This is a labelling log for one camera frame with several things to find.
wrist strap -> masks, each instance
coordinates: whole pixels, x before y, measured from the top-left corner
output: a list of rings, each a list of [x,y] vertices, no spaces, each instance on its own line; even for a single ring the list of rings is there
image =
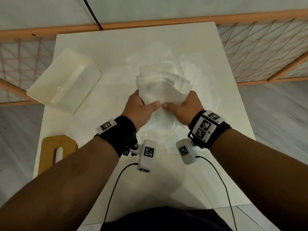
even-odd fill
[[[106,140],[119,157],[137,143],[135,125],[125,116],[118,116],[114,120],[110,119],[96,130],[98,134],[95,136],[99,135]]]
[[[216,139],[230,128],[221,116],[210,110],[202,110],[189,124],[188,137],[198,147],[210,149]]]

wire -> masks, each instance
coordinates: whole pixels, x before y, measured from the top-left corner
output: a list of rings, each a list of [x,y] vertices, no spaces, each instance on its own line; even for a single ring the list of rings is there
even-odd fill
[[[105,219],[104,219],[103,224],[104,224],[104,223],[105,223],[105,221],[106,221],[106,217],[107,217],[107,213],[108,213],[109,205],[110,205],[110,202],[111,202],[111,198],[112,198],[113,193],[114,193],[114,191],[115,191],[115,188],[116,188],[116,185],[117,185],[117,183],[118,183],[118,180],[119,180],[119,178],[120,178],[121,174],[124,172],[124,170],[126,170],[126,169],[127,169],[129,166],[131,166],[131,165],[138,165],[138,163],[132,163],[132,164],[129,164],[128,166],[126,166],[126,167],[125,167],[125,168],[121,171],[120,175],[118,176],[118,179],[117,179],[117,181],[115,182],[115,186],[114,186],[114,188],[113,188],[113,191],[112,191],[111,196],[110,196],[110,199],[109,199],[109,203],[108,203],[108,206],[107,206],[107,210],[106,210]]]
[[[91,13],[93,19],[95,20],[96,24],[98,25],[99,29],[100,29],[101,31],[103,31],[104,29],[103,29],[102,26],[99,24],[99,22],[98,22],[97,18],[95,17],[95,15],[94,15],[94,13],[93,13],[91,7],[89,6],[87,0],[83,0],[83,1],[84,1],[84,3],[86,4],[88,10],[90,11],[90,13]]]
[[[231,208],[231,212],[232,212],[232,216],[233,216],[233,221],[234,221],[234,225],[235,225],[235,230],[237,231],[237,227],[236,227],[236,223],[235,223],[235,218],[234,218],[234,213],[233,213],[233,209],[232,209],[232,206],[231,206],[231,202],[230,202],[230,198],[229,198],[229,194],[228,194],[228,190],[227,190],[227,187],[224,183],[224,181],[222,180],[221,176],[219,175],[217,169],[215,168],[215,166],[206,158],[202,157],[202,156],[196,156],[196,158],[202,158],[202,159],[205,159],[207,162],[209,162],[211,164],[211,166],[213,166],[214,170],[216,171],[216,173],[218,174],[220,180],[222,181],[222,183],[224,184],[225,188],[226,188],[226,192],[227,192],[227,197],[228,197],[228,201],[229,201],[229,205],[230,205],[230,208]]]

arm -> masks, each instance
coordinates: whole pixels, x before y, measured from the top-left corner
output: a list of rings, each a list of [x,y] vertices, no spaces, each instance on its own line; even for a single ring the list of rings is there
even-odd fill
[[[164,103],[184,125],[203,106],[194,91],[180,106]],[[229,129],[210,149],[255,206],[281,230],[308,227],[308,166]]]
[[[138,131],[159,102],[144,105],[138,91],[122,113]],[[28,183],[0,209],[0,230],[76,230],[119,161],[114,148],[97,136]]]

person's right hand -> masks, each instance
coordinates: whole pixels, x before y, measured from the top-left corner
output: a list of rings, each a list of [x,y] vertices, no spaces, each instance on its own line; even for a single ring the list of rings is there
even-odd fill
[[[179,106],[173,103],[163,103],[163,108],[172,112],[183,125],[189,126],[192,119],[203,110],[201,101],[195,91],[190,91],[186,100]]]

forearm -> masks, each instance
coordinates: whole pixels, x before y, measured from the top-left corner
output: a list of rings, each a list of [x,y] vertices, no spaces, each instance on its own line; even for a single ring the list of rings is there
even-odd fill
[[[95,137],[16,193],[0,209],[0,230],[76,230],[118,161]]]
[[[233,129],[214,142],[211,153],[247,197],[281,230],[307,225],[307,165]]]

